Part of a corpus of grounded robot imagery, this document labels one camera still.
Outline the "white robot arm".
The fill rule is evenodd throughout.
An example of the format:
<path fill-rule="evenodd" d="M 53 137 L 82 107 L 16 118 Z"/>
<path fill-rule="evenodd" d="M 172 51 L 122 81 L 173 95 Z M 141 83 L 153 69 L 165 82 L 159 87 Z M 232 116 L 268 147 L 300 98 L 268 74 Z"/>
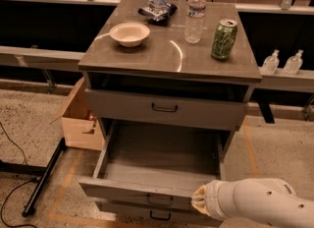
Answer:
<path fill-rule="evenodd" d="M 314 202 L 274 178 L 214 180 L 198 188 L 192 206 L 214 219 L 246 218 L 280 228 L 314 228 Z"/>

